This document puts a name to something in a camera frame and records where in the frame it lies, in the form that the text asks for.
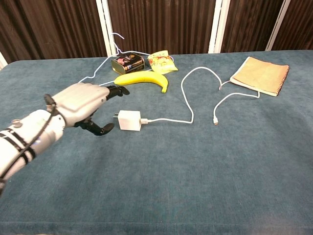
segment yellow banana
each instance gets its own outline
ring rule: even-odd
[[[152,82],[162,87],[162,93],[166,93],[168,81],[163,75],[153,71],[131,72],[117,77],[114,83],[119,86],[139,82]]]

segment brown notebook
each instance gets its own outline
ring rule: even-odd
[[[288,71],[289,65],[275,65],[249,56],[230,81],[251,90],[277,96]]]

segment white pole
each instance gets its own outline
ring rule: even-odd
[[[100,18],[100,23],[101,23],[101,28],[102,28],[104,44],[106,45],[107,55],[110,56],[110,55],[112,55],[112,52],[111,52],[110,40],[109,40],[107,26],[106,26],[106,20],[104,19],[102,2],[101,2],[101,0],[96,0],[96,3],[97,3],[99,18]]]
[[[5,60],[2,53],[0,52],[0,70],[3,69],[7,65],[8,65],[7,61]]]
[[[268,44],[267,44],[265,50],[272,50],[272,47],[274,45],[274,42],[275,42],[276,36],[278,34],[279,28],[280,28],[280,26],[281,26],[281,24],[283,22],[283,19],[285,17],[286,11],[288,9],[289,3],[290,3],[290,0],[284,0],[283,1],[283,4],[282,4],[282,6],[280,8],[278,17],[276,19],[275,26],[273,28],[272,34],[270,35],[270,38],[269,38],[269,41],[268,41]]]
[[[214,52],[216,33],[217,33],[217,28],[219,25],[219,18],[220,18],[220,13],[221,13],[221,6],[222,6],[222,0],[216,0],[208,53]]]
[[[216,35],[214,53],[220,53],[222,49],[222,43],[223,43],[225,26],[226,26],[226,21],[227,21],[227,16],[228,16],[229,4],[230,4],[230,0],[223,0],[219,27],[218,27],[217,35]]]
[[[114,46],[114,37],[110,36],[113,33],[113,30],[112,30],[108,0],[102,0],[102,7],[103,7],[103,11],[104,11],[104,17],[106,19],[106,25],[107,25],[108,35],[109,35],[111,53],[112,53],[112,55],[115,55],[116,50],[115,50],[115,46]]]

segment snack bag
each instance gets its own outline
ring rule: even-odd
[[[167,50],[159,51],[148,56],[149,64],[154,72],[166,74],[168,72],[177,71],[174,62],[168,55]]]

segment teal fabric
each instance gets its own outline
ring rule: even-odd
[[[114,113],[190,120],[183,77],[205,66],[227,81],[248,56],[290,65],[277,97],[197,70],[184,82],[193,124],[154,122],[121,131]],[[7,183],[0,234],[313,234],[313,51],[174,55],[167,93],[151,83],[106,102],[93,116],[116,124],[97,137],[69,128]],[[44,109],[51,95],[92,75],[104,58],[14,62],[0,71],[0,128]],[[112,81],[110,63],[86,82]]]

